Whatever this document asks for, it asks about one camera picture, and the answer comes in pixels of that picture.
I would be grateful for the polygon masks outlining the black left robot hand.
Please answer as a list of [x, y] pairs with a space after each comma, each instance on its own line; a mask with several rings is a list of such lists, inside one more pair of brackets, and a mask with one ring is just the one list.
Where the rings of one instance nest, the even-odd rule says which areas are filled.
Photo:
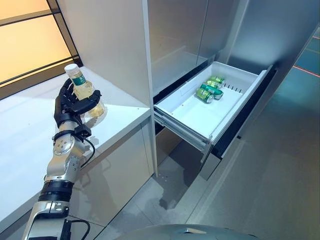
[[66, 121], [82, 124], [80, 115], [89, 112], [100, 101], [101, 92], [94, 90], [89, 97], [79, 100], [74, 93], [74, 83], [68, 78], [62, 85], [58, 96], [55, 98], [54, 120], [57, 127]]

